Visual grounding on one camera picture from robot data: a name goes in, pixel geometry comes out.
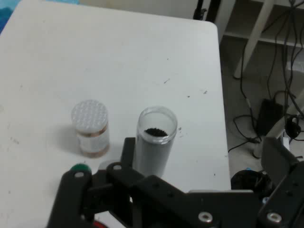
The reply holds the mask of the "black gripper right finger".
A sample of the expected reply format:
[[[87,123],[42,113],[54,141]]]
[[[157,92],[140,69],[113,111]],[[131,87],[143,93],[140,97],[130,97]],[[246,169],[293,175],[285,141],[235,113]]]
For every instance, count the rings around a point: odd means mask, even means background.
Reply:
[[[275,186],[258,213],[261,228],[296,228],[304,212],[304,162],[276,138],[263,142],[261,165]]]

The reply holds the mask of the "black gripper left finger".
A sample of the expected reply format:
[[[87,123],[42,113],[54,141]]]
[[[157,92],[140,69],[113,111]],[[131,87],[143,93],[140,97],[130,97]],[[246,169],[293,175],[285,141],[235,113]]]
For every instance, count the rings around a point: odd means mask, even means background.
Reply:
[[[92,173],[78,164],[61,178],[49,228],[96,228],[95,215],[109,212],[127,228],[216,228],[216,216],[202,209],[200,195],[132,168],[135,139],[126,138],[119,162]]]

